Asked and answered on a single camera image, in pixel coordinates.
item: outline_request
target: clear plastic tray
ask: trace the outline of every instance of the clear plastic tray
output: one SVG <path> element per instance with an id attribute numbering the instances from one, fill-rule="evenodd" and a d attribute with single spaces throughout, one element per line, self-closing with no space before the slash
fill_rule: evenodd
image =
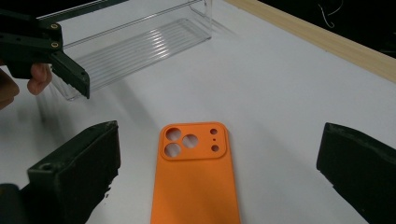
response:
<path id="1" fill-rule="evenodd" d="M 211 0 L 131 0 L 59 23 L 93 92 L 209 39 Z M 67 100 L 81 96 L 57 76 L 52 84 Z"/>

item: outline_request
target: small hole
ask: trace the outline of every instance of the small hole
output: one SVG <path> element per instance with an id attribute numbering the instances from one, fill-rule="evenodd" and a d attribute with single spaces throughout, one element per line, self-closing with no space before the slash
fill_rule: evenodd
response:
<path id="1" fill-rule="evenodd" d="M 181 131 L 177 128 L 171 128 L 166 131 L 165 135 L 170 141 L 176 141 L 181 136 Z"/>
<path id="2" fill-rule="evenodd" d="M 174 158 L 180 154 L 181 148 L 176 143 L 171 143 L 165 147 L 165 155 L 170 158 Z"/>
<path id="3" fill-rule="evenodd" d="M 52 164 L 51 163 L 42 164 L 40 166 L 40 169 L 41 170 L 46 170 L 46 171 L 52 170 Z"/>
<path id="4" fill-rule="evenodd" d="M 214 152 L 219 151 L 219 146 L 216 146 L 216 145 L 212 146 L 212 151 L 214 151 Z"/>
<path id="5" fill-rule="evenodd" d="M 196 147 L 198 144 L 198 138 L 197 136 L 193 134 L 187 134 L 183 138 L 183 145 L 188 148 L 193 148 Z"/>

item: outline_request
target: orange phone case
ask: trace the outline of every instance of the orange phone case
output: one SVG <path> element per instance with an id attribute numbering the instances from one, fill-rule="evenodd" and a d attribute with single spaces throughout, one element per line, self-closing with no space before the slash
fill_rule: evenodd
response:
<path id="1" fill-rule="evenodd" d="M 158 147 L 151 224 L 240 223 L 225 126 L 171 124 Z"/>

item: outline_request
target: phone case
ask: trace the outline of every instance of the phone case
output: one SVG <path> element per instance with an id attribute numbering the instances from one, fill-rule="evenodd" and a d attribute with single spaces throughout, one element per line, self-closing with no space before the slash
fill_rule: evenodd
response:
<path id="1" fill-rule="evenodd" d="M 240 223 L 225 126 L 171 124 L 158 147 L 151 224 Z"/>

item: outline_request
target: wooden edge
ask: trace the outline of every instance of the wooden edge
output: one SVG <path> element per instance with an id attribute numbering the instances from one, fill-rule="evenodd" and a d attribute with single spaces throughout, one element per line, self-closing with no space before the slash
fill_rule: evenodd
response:
<path id="1" fill-rule="evenodd" d="M 396 59 L 303 21 L 258 0 L 224 0 L 312 44 L 396 83 Z"/>

